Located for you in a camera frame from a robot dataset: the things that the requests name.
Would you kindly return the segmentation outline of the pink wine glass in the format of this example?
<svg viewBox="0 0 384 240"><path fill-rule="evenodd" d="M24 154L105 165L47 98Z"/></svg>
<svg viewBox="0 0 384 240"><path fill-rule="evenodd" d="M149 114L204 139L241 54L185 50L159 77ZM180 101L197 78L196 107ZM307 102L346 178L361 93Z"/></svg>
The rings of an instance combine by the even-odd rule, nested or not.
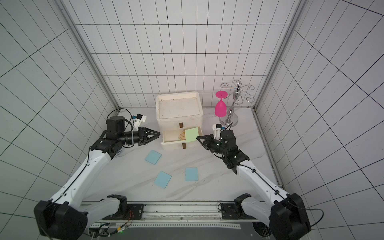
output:
<svg viewBox="0 0 384 240"><path fill-rule="evenodd" d="M224 103L224 99L228 97L228 93L218 91L216 92L216 97L219 99L219 102L215 106L215 115L219 118L225 117L227 115L227 105Z"/></svg>

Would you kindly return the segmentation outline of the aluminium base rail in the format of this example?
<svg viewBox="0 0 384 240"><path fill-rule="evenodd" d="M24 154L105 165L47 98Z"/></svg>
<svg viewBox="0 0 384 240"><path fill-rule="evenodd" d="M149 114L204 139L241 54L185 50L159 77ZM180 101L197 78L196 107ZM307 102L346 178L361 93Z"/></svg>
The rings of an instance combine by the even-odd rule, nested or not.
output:
<svg viewBox="0 0 384 240"><path fill-rule="evenodd" d="M238 228L239 222L252 222L270 229L272 220L262 208L264 202L247 198L242 202L146 202L123 201L122 213L112 214L107 206L115 199L83 202L80 212L88 217L87 229L112 228L122 231L128 227L212 227Z"/></svg>

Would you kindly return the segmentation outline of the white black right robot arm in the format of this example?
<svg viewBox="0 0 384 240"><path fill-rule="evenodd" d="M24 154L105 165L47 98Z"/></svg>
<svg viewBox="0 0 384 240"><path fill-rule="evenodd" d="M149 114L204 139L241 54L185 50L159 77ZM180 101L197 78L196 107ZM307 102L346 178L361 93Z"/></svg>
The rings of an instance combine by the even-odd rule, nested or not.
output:
<svg viewBox="0 0 384 240"><path fill-rule="evenodd" d="M289 194L262 174L238 148L232 130L221 131L219 139L215 139L213 134L196 139L262 198L262 201L258 201L248 193L242 194L235 198L234 203L222 205L222 213L238 219L256 219L277 240L299 240L312 230L302 198L297 194Z"/></svg>

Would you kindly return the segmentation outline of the green sticky note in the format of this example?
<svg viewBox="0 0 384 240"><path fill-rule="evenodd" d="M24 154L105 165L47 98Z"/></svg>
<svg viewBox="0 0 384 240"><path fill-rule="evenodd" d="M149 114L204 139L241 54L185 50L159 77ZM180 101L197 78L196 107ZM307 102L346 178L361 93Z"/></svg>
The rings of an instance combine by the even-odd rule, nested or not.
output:
<svg viewBox="0 0 384 240"><path fill-rule="evenodd" d="M185 130L185 141L186 143L194 142L199 136L199 128L192 128Z"/></svg>

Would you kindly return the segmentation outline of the white plastic drawer cabinet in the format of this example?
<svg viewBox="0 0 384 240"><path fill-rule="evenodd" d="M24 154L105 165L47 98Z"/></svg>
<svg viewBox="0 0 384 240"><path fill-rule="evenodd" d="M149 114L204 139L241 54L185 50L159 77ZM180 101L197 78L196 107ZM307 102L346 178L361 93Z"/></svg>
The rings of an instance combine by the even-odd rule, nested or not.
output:
<svg viewBox="0 0 384 240"><path fill-rule="evenodd" d="M201 127L203 108L199 93L158 95L156 97L156 116L161 131Z"/></svg>

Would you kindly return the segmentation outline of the chrome glass holder stand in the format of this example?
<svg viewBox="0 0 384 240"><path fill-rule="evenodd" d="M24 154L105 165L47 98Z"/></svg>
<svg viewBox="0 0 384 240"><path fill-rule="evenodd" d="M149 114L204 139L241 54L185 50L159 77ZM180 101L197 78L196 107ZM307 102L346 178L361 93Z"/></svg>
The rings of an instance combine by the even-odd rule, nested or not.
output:
<svg viewBox="0 0 384 240"><path fill-rule="evenodd" d="M242 105L244 100L248 103L253 103L255 97L249 91L253 91L256 88L251 84L243 85L240 80L233 80L231 85L229 83L222 83L221 88L231 90L228 97L232 100L232 103L228 107L227 115L220 117L219 120L222 126L226 128L234 127L239 121L239 117L235 113L235 107Z"/></svg>

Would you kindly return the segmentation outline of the blue sticky note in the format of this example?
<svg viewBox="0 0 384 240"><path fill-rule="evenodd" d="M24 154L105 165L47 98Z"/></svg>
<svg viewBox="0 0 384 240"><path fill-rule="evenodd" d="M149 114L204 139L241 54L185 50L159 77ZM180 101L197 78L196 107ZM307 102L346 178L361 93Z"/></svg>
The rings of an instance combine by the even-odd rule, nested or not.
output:
<svg viewBox="0 0 384 240"><path fill-rule="evenodd" d="M158 176L156 177L155 181L154 181L154 184L165 189L170 180L171 180L172 176L163 172L163 171L160 171Z"/></svg>
<svg viewBox="0 0 384 240"><path fill-rule="evenodd" d="M196 182L199 180L199 169L198 168L185 168L185 181Z"/></svg>
<svg viewBox="0 0 384 240"><path fill-rule="evenodd" d="M161 157L162 157L161 153L158 153L154 150L151 150L148 153L148 155L145 157L145 161L152 164L152 165L156 165Z"/></svg>

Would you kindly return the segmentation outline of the orange patterned sticky note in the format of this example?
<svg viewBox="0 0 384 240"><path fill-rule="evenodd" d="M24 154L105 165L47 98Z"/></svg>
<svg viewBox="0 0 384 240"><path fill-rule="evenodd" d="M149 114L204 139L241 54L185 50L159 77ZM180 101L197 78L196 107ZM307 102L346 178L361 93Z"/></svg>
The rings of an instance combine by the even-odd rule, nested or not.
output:
<svg viewBox="0 0 384 240"><path fill-rule="evenodd" d="M179 136L178 136L178 139L181 140L181 141L184 141L186 139L186 133L185 131L183 131Z"/></svg>

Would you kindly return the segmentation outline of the blue sticky note center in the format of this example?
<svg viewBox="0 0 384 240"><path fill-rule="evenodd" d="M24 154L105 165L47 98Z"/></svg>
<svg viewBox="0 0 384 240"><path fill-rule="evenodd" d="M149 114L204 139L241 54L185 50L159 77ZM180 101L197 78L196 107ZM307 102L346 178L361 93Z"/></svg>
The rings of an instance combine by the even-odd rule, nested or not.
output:
<svg viewBox="0 0 384 240"><path fill-rule="evenodd" d="M199 169L198 168L185 168L185 181L196 182L199 180Z"/></svg>

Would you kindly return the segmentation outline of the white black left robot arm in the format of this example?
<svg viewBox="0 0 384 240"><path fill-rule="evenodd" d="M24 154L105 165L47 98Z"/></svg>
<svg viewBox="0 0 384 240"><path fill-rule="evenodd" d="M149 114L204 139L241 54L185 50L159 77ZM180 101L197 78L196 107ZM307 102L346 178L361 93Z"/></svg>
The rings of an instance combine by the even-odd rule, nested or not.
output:
<svg viewBox="0 0 384 240"><path fill-rule="evenodd" d="M97 203L82 205L83 199L101 170L124 147L144 146L160 137L160 132L130 124L123 116L107 119L107 129L90 146L81 166L48 201L39 201L34 215L41 235L49 239L77 240L90 225L106 217L132 217L127 198L109 195Z"/></svg>

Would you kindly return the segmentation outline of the blue sticky note upper left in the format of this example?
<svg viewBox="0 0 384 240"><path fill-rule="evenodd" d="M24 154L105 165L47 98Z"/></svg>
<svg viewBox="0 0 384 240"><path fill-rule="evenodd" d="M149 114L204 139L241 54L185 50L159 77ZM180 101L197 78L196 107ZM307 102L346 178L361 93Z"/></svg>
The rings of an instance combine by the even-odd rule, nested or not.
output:
<svg viewBox="0 0 384 240"><path fill-rule="evenodd" d="M154 150L151 150L148 153L148 155L145 157L145 161L152 164L152 165L156 165L161 157L162 157L161 153L158 153Z"/></svg>

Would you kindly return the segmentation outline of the blue sticky note lower left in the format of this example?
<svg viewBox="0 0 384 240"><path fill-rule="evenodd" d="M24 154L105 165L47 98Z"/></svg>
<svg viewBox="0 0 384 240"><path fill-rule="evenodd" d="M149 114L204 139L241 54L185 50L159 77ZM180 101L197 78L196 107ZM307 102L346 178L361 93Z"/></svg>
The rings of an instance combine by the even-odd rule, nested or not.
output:
<svg viewBox="0 0 384 240"><path fill-rule="evenodd" d="M158 176L156 177L155 181L154 181L154 184L165 189L170 180L171 180L172 176L163 172L163 171L160 171Z"/></svg>

